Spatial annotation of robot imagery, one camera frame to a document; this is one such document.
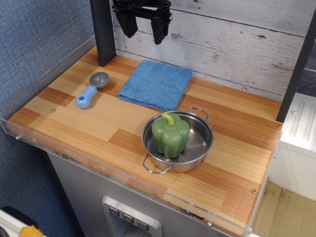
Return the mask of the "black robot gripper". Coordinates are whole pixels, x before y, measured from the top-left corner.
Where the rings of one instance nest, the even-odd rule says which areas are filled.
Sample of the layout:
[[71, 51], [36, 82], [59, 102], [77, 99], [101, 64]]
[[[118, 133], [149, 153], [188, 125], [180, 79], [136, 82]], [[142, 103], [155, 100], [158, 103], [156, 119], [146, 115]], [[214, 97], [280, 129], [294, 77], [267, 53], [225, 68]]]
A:
[[168, 0], [114, 0], [113, 9], [123, 33], [131, 38], [138, 30], [136, 17], [150, 19], [156, 45], [168, 35], [171, 21]]

